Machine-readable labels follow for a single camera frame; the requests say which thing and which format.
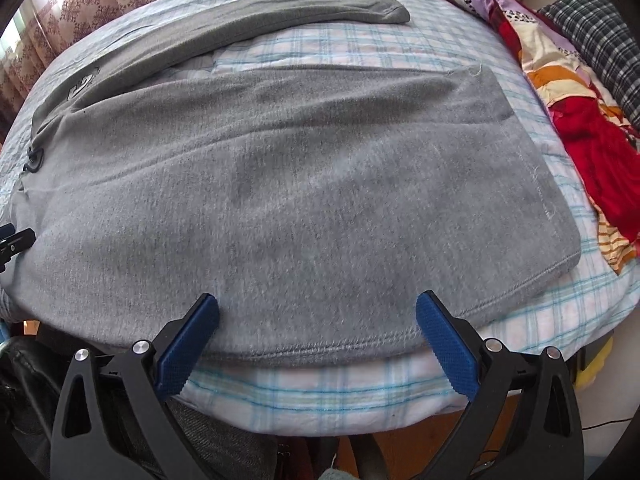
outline plaid pillow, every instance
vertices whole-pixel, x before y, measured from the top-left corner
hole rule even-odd
[[[539,12],[574,44],[629,121],[639,128],[640,48],[611,1],[558,0]]]

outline wooden floor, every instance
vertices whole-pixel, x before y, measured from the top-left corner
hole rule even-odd
[[[509,397],[485,449],[500,449],[517,406],[517,397]],[[375,434],[385,455],[390,480],[408,480],[429,463],[456,425],[461,412],[437,415],[402,430]],[[491,459],[495,453],[486,453],[482,459]],[[340,439],[336,467],[358,475],[349,440]]]

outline silver bolt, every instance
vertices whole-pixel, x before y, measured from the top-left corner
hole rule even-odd
[[[147,350],[149,350],[149,341],[138,341],[133,345],[133,353],[134,354],[144,354]]]
[[[486,349],[489,352],[499,352],[500,350],[502,350],[502,343],[497,339],[493,339],[493,338],[487,339],[484,342],[484,346],[486,346]]]
[[[546,349],[546,354],[552,359],[559,359],[562,357],[562,354],[555,346],[550,346]]]
[[[89,357],[89,351],[86,348],[81,348],[76,352],[76,361],[84,361]]]

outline wire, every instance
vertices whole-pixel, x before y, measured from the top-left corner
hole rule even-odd
[[[594,430],[595,428],[601,428],[602,426],[606,426],[607,424],[618,424],[619,422],[629,422],[633,417],[629,418],[619,418],[618,420],[608,420],[607,422],[601,422],[600,424],[596,424],[595,426],[587,426],[586,428],[582,428],[583,431]]]

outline bed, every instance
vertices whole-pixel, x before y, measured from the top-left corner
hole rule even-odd
[[[85,63],[149,28],[233,0],[158,0],[133,10],[71,46],[36,82],[0,153],[0,206],[25,163],[33,111],[50,88]],[[619,324],[640,300],[640,266],[617,275],[600,253],[597,218],[580,177],[537,96],[500,38],[484,22],[445,0],[399,0],[409,27],[332,22],[304,25],[236,43],[164,70],[145,84],[208,77],[262,66],[341,64],[449,71],[487,64],[540,148],[580,231],[578,265],[543,294],[481,330],[513,351],[548,345],[565,357]],[[321,436],[371,433],[457,410],[454,393],[432,352],[339,367],[199,367],[180,399],[201,412],[258,433]]]

